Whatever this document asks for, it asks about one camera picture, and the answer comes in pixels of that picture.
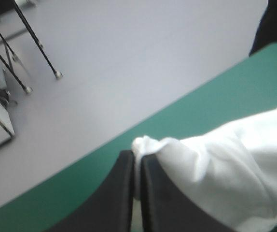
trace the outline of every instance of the white fabric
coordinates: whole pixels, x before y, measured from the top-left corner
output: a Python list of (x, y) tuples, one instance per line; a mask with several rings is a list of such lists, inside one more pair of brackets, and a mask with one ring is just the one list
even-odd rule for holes
[(137, 197), (140, 160), (155, 153), (180, 191), (223, 224), (239, 232), (277, 225), (277, 109), (180, 141), (144, 136), (132, 150)]

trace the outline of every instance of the green table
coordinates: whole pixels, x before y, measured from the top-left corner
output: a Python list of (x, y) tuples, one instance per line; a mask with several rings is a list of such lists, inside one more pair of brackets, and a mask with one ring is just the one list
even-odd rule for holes
[(129, 149), (138, 136), (181, 139), (200, 135), (227, 121), (275, 107), (277, 44), (185, 95), (1, 207), (0, 232), (41, 232), (60, 221), (97, 189), (119, 151)]

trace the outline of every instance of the metal chair leg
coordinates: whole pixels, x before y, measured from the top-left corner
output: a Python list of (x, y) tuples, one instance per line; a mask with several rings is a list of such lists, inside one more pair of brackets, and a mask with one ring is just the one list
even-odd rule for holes
[(7, 64), (7, 62), (3, 59), (3, 57), (0, 55), (0, 60), (3, 62), (3, 64), (5, 65), (5, 67), (10, 71), (10, 73), (13, 75), (13, 77), (15, 78), (15, 80), (20, 84), (20, 86), (22, 87), (22, 89), (24, 90), (25, 93), (30, 94), (32, 93), (32, 88), (25, 86), (21, 80), (17, 77), (17, 75), (14, 73), (14, 71), (11, 69), (11, 67)]
[(16, 4), (15, 0), (12, 0), (12, 3), (14, 5), (15, 11), (17, 12), (18, 16), (20, 17), (20, 19), (22, 20), (22, 22), (24, 23), (25, 27), (27, 28), (27, 30), (29, 31), (31, 37), (33, 38), (34, 42), (36, 43), (36, 45), (38, 46), (39, 50), (41, 51), (42, 55), (44, 56), (44, 58), (46, 59), (48, 65), (51, 67), (55, 77), (57, 80), (59, 80), (60, 78), (62, 78), (62, 73), (57, 71), (53, 65), (51, 64), (50, 60), (48, 59), (47, 55), (44, 53), (43, 49), (42, 49), (42, 45), (38, 39), (38, 37), (36, 36), (36, 34), (34, 33), (34, 31), (32, 30), (30, 24), (27, 22), (25, 16), (23, 15), (22, 11), (19, 9), (18, 5)]
[(13, 49), (10, 47), (10, 45), (9, 45), (8, 42), (5, 40), (5, 38), (3, 37), (3, 35), (1, 34), (1, 32), (0, 32), (0, 37), (1, 37), (2, 41), (3, 41), (3, 43), (4, 43), (4, 44), (9, 48), (9, 50), (11, 51), (13, 61), (14, 61), (14, 62), (18, 61), (19, 58), (18, 58), (17, 54), (16, 54), (16, 53), (13, 51)]

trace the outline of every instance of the person's leg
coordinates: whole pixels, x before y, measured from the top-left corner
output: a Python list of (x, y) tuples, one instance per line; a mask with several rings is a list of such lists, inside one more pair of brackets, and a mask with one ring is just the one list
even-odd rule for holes
[(277, 42), (277, 0), (268, 1), (267, 9), (256, 32), (250, 55), (272, 42)]

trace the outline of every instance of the gray floor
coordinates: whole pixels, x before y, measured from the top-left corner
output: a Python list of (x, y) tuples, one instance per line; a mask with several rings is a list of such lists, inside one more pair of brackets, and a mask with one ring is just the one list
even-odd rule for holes
[[(34, 92), (25, 96), (8, 78), (19, 105), (9, 109), (16, 138), (0, 148), (0, 205), (245, 59), (266, 3), (42, 0), (26, 8), (64, 78), (55, 80), (28, 34), (10, 42)], [(16, 14), (0, 19), (5, 35), (22, 27)]]

